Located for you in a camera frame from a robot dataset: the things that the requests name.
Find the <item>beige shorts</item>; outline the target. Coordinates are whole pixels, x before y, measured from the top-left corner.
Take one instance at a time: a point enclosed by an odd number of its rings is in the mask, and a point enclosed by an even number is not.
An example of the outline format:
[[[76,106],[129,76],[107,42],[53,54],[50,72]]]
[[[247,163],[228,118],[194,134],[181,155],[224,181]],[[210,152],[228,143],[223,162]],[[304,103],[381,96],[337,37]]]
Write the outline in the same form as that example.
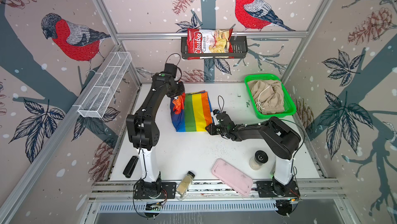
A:
[[[279,80],[253,80],[248,82],[256,109],[264,115],[283,113],[284,92]]]

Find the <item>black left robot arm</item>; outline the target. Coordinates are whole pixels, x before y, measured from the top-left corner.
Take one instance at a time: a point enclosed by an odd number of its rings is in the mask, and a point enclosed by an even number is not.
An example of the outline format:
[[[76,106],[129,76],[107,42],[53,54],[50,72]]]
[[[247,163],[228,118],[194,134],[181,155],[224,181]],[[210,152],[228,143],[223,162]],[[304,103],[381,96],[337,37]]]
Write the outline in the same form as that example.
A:
[[[175,98],[185,92],[177,73],[162,71],[152,77],[151,88],[142,105],[126,119],[128,139],[137,149],[144,182],[154,183],[160,178],[160,170],[154,148],[160,139],[156,115],[165,96]]]

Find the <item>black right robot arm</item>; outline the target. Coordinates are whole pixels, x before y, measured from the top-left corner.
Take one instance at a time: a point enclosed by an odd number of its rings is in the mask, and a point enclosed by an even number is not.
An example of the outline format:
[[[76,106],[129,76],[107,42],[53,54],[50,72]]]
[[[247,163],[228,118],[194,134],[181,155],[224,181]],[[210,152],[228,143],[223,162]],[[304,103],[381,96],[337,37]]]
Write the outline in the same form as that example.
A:
[[[215,111],[217,124],[205,129],[212,135],[220,135],[232,141],[264,140],[276,156],[274,181],[287,186],[293,178],[293,157],[299,150],[300,135],[277,117],[256,124],[235,124],[224,111]]]

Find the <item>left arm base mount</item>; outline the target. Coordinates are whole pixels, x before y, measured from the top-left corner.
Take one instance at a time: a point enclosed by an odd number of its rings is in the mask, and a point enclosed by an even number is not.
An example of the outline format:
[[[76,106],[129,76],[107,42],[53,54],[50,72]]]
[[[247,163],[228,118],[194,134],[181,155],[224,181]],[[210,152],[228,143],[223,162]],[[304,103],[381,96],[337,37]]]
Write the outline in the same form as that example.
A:
[[[134,185],[133,199],[174,199],[176,194],[175,182],[149,183],[139,180]]]

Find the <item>rainbow striped shorts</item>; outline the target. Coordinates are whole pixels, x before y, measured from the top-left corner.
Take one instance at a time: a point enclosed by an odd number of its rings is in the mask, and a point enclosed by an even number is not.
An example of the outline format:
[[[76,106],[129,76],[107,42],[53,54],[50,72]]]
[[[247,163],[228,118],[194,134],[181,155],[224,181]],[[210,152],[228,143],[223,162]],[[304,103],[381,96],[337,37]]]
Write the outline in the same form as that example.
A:
[[[205,132],[212,124],[212,107],[207,91],[183,93],[170,102],[171,120],[177,132]]]

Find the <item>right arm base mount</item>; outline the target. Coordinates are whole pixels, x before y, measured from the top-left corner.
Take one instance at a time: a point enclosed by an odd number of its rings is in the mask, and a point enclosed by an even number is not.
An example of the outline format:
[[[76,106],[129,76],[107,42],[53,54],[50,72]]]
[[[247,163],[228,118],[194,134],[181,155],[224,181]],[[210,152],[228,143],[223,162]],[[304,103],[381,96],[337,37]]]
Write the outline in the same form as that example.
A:
[[[300,198],[297,182],[291,179],[286,185],[281,184],[275,179],[256,182],[256,191],[260,198]]]

